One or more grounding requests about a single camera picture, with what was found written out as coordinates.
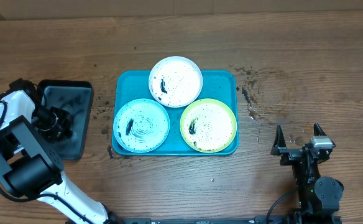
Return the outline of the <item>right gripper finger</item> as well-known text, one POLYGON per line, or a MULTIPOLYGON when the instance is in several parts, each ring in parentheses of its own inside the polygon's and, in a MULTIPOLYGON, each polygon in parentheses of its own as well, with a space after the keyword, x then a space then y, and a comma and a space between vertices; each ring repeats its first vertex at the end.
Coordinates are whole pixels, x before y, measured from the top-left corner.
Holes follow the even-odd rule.
POLYGON ((313 125, 313 132, 315 136, 325 136, 326 133, 322 130, 321 126, 318 123, 313 125))
POLYGON ((283 135, 282 127, 280 124, 277 125, 277 130, 275 134, 275 140, 273 142, 272 150, 284 150, 287 148, 285 143, 285 138, 283 135))

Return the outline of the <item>light blue round plate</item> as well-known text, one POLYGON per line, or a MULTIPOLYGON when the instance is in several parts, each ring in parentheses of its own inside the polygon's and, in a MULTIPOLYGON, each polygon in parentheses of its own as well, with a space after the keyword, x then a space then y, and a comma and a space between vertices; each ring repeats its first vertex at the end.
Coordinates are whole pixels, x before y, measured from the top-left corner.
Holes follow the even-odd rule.
POLYGON ((126 103, 113 121, 116 142, 128 152, 138 154, 159 148, 170 132, 165 108, 154 100, 136 99, 126 103))

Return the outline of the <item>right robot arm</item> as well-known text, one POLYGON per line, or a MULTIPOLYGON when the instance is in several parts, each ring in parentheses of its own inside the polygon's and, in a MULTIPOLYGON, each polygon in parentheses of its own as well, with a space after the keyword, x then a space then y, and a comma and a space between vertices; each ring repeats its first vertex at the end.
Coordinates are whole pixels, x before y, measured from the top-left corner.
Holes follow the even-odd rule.
POLYGON ((281 125, 277 126, 270 154, 280 156, 280 165, 292 166, 296 189, 274 202, 266 214, 266 223, 341 223, 334 213, 339 210, 344 186, 332 177, 322 177, 318 169, 336 145, 318 123, 313 125, 313 132, 314 136, 301 148, 289 149, 281 125), (300 208, 291 209, 282 218, 272 218, 275 206, 293 194, 298 195, 300 208))

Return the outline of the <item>white round plate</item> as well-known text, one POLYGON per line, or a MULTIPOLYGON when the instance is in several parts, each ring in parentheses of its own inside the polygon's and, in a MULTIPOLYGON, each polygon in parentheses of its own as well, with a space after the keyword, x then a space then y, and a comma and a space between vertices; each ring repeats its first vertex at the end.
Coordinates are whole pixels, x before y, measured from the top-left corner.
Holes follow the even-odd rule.
POLYGON ((171 56, 157 62, 149 73, 149 90, 160 104, 180 108, 194 102, 203 88, 203 75, 192 60, 171 56))

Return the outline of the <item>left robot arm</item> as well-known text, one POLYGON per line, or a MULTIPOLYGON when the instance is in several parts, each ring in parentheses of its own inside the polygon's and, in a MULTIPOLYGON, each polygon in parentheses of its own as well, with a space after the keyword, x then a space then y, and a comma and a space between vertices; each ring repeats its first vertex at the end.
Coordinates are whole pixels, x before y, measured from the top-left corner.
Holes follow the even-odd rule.
POLYGON ((66 175, 64 160, 78 160, 93 102, 86 81, 17 79, 0 94, 0 194, 13 202, 38 200, 70 223, 121 223, 66 175))

